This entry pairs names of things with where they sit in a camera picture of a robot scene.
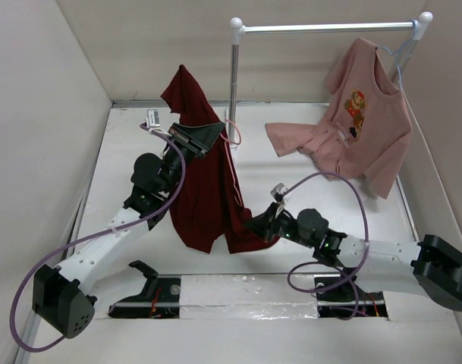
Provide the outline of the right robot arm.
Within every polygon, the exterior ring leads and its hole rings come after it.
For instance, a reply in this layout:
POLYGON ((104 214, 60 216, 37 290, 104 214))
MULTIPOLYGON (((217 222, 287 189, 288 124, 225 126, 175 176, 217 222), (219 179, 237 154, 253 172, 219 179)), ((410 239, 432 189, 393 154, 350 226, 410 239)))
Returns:
POLYGON ((264 240, 290 240, 312 249, 318 263, 344 268, 338 289, 347 298, 362 292, 411 293, 462 312, 462 252, 436 235, 412 243, 366 243, 332 230, 315 209, 293 217, 276 202, 244 225, 264 240))

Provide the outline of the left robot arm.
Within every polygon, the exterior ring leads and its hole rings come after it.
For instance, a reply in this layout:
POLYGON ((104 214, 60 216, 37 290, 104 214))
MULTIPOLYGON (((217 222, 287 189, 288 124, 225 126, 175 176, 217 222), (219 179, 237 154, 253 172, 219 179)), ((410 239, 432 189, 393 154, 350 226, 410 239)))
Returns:
POLYGON ((62 337, 79 335, 92 320, 97 301, 93 285, 117 257, 151 231, 180 193, 189 164, 204 158, 224 130, 222 122, 200 127, 174 123, 162 138, 162 155, 144 153, 134 162, 132 191, 104 234, 85 240, 83 247, 54 268, 42 264, 33 277, 33 311, 62 337))

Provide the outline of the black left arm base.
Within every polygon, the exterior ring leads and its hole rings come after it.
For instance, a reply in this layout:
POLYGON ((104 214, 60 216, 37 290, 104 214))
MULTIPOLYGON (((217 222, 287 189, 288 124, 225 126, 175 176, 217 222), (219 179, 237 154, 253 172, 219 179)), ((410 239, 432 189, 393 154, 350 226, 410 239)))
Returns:
POLYGON ((142 290, 111 304, 108 316, 113 319, 179 319, 181 276, 161 276, 140 260, 131 262, 129 267, 144 277, 142 290))

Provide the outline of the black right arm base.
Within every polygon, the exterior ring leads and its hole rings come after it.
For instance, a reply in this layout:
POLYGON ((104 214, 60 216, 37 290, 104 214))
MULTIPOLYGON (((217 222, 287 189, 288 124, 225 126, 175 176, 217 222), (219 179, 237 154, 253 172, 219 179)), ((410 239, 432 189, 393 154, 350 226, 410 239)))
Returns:
POLYGON ((313 293, 317 300, 318 317, 320 319, 348 320, 357 306, 354 318, 388 318, 383 292, 367 293, 358 286, 355 290, 357 295, 355 295, 351 283, 347 281, 332 290, 313 293))

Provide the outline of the dark red t shirt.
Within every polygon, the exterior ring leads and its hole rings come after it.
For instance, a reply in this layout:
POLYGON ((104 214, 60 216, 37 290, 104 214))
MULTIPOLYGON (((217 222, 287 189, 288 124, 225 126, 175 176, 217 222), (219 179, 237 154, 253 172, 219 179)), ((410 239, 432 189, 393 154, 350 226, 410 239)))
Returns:
MULTIPOLYGON (((198 127, 220 121, 200 85, 183 65, 161 97, 171 112, 180 115, 182 125, 198 127)), ((225 237, 229 253, 267 249, 278 240, 266 243, 244 226, 252 213, 234 200, 225 147, 219 136, 207 155, 194 159, 186 169, 184 185, 170 207, 174 229, 187 247, 204 253, 211 252, 220 236, 225 237)))

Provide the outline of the pink wire hanger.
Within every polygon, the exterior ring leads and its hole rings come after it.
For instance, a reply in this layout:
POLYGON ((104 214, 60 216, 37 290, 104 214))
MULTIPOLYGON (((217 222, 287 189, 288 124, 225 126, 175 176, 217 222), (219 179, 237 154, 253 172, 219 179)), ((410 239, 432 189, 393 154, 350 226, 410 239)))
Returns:
POLYGON ((226 121, 227 124, 230 124, 234 128, 234 130, 237 132, 237 135, 239 137, 239 140, 236 142, 236 141, 234 141, 233 137, 228 139, 226 136, 223 136, 223 134, 220 135, 220 137, 224 140, 224 143, 226 145, 225 153, 226 153, 226 158, 227 158, 227 161, 228 161, 228 166, 229 166, 230 172, 231 172, 234 200, 235 200, 235 202, 237 203, 238 206, 243 207, 244 202, 243 202, 243 198, 242 198, 242 195, 241 195, 241 191, 240 191, 240 187, 239 187, 239 183, 238 183, 238 179, 237 179, 237 174, 236 174, 236 171, 235 171, 235 168, 234 168, 234 160, 231 157, 231 147, 232 146, 239 146, 242 143, 242 136, 241 136, 240 130, 238 129, 237 125, 233 121, 231 121, 228 118, 226 118, 225 121, 226 121))

